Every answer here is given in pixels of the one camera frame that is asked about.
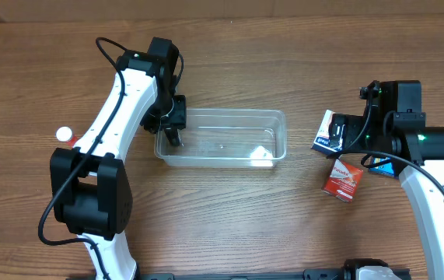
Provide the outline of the white blue medicine box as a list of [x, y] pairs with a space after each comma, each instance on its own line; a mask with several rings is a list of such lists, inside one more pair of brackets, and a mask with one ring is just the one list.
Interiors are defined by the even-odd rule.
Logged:
[[325, 155], [330, 155], [331, 153], [341, 151], [339, 145], [330, 144], [329, 127], [332, 121], [334, 112], [332, 110], [326, 110], [319, 126], [318, 132], [313, 140], [311, 149], [322, 152]]

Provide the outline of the red Panadol box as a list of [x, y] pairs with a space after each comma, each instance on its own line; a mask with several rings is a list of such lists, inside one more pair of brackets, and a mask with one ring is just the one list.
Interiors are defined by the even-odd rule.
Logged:
[[363, 173], [363, 170], [336, 159], [321, 190], [342, 201], [352, 202]]

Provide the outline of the orange tube white cap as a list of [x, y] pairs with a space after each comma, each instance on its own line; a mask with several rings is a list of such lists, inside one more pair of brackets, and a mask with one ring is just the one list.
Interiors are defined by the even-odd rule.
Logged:
[[56, 131], [55, 136], [59, 142], [64, 142], [70, 147], [73, 147], [75, 143], [78, 141], [78, 138], [74, 135], [72, 129], [67, 126], [60, 127]]

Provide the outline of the dark bottle white cap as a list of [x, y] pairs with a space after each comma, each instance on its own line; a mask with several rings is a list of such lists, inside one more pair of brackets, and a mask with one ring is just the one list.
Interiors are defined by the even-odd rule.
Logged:
[[164, 130], [165, 136], [169, 142], [169, 144], [173, 147], [179, 147], [181, 146], [181, 138], [180, 133], [177, 128], [166, 128]]

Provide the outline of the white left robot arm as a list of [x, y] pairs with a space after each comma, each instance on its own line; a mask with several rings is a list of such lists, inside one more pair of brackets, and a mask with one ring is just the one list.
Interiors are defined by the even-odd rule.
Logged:
[[138, 279], [125, 234], [133, 196], [124, 162], [139, 128], [180, 146], [187, 126], [186, 98], [177, 94], [184, 59], [171, 40], [154, 37], [146, 52], [125, 48], [109, 61], [114, 84], [89, 130], [80, 139], [58, 132], [72, 147], [51, 155], [52, 199], [38, 236], [49, 246], [84, 243], [97, 279]]

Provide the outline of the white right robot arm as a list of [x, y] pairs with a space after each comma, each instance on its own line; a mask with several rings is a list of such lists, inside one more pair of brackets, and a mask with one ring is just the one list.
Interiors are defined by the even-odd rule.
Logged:
[[428, 277], [444, 279], [444, 127], [427, 126], [418, 80], [374, 80], [359, 97], [363, 115], [331, 115], [332, 157], [391, 164], [414, 212]]

